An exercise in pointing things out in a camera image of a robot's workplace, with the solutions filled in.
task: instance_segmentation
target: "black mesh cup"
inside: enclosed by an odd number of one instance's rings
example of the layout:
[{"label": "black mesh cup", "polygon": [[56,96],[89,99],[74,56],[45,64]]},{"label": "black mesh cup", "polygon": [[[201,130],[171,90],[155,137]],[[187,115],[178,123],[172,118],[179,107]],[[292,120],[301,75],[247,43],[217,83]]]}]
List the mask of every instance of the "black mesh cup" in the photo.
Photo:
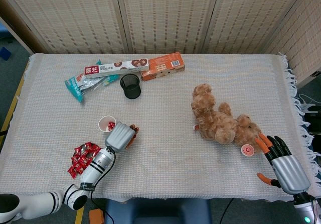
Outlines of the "black mesh cup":
[{"label": "black mesh cup", "polygon": [[120,86],[124,90],[125,96],[135,99],[140,96],[139,77],[135,74],[127,74],[120,80]]}]

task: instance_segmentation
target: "yellow floor edge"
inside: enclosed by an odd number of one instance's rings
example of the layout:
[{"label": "yellow floor edge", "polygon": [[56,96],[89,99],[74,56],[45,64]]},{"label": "yellow floor edge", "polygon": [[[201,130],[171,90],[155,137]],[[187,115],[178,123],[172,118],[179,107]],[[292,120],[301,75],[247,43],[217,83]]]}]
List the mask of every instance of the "yellow floor edge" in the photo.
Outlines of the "yellow floor edge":
[{"label": "yellow floor edge", "polygon": [[75,224],[81,224],[82,215],[83,215],[83,213],[84,213],[84,208],[85,208],[85,207],[83,206],[81,209],[79,209],[79,210],[77,211]]},{"label": "yellow floor edge", "polygon": [[[4,124],[1,127],[1,131],[5,131],[9,127],[10,120],[11,120],[13,114],[14,114],[14,111],[15,111],[15,108],[16,108],[16,105],[17,105],[17,102],[18,102],[17,96],[20,96],[22,86],[24,85],[24,82],[25,82],[24,76],[25,76],[25,73],[23,74],[23,76],[22,76],[22,78],[20,80],[20,83],[19,83],[18,88],[16,90],[14,99],[11,102],[10,108],[9,108],[7,116],[5,118]],[[4,136],[0,136],[0,149],[1,149],[2,145],[3,145],[3,142],[4,142]],[[84,207],[82,207],[81,209],[79,209],[77,211],[75,224],[81,224],[83,213],[84,213]]]}]

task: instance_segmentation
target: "teddy bear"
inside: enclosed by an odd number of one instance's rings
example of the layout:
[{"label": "teddy bear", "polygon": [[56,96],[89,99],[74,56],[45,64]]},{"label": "teddy bear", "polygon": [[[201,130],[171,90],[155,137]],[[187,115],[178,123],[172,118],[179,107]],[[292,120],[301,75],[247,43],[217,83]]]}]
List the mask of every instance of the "teddy bear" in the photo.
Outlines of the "teddy bear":
[{"label": "teddy bear", "polygon": [[233,119],[231,108],[226,102],[221,103],[218,111],[215,111],[213,109],[215,98],[211,91],[210,85],[200,84],[193,92],[191,107],[201,136],[220,144],[231,142],[238,146],[250,144],[255,152],[259,152],[261,149],[254,138],[258,138],[260,128],[247,115],[240,115],[237,119]]}]

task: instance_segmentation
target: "donut box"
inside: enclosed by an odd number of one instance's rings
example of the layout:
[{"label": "donut box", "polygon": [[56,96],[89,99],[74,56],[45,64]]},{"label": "donut box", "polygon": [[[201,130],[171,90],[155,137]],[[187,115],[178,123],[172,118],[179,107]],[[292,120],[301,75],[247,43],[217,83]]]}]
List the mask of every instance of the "donut box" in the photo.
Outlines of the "donut box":
[{"label": "donut box", "polygon": [[179,52],[149,59],[149,70],[141,73],[143,81],[184,71],[184,61]]},{"label": "donut box", "polygon": [[132,61],[85,67],[85,76],[87,78],[94,78],[146,70],[149,70],[149,63],[146,58],[143,58]]}]

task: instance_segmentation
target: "robotic arm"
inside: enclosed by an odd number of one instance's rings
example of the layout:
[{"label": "robotic arm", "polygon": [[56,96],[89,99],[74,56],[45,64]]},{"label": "robotic arm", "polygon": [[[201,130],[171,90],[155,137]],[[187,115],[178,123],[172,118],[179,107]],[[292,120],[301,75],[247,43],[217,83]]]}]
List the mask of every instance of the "robotic arm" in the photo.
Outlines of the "robotic arm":
[{"label": "robotic arm", "polygon": [[131,127],[117,123],[105,141],[106,148],[98,152],[82,173],[79,188],[70,184],[59,191],[33,196],[0,194],[0,224],[11,223],[20,218],[33,219],[55,213],[62,203],[73,210],[82,208],[90,192],[95,190],[96,183],[102,177],[105,169],[114,160],[115,152],[120,152],[131,144],[136,134],[134,127]]},{"label": "robotic arm", "polygon": [[260,139],[256,138],[255,142],[263,150],[277,177],[277,179],[269,179],[257,173],[259,179],[293,195],[293,204],[302,223],[321,224],[321,215],[318,215],[321,214],[320,205],[313,196],[307,193],[311,183],[297,158],[291,154],[285,142],[278,136],[272,138],[259,134],[259,137]]}]

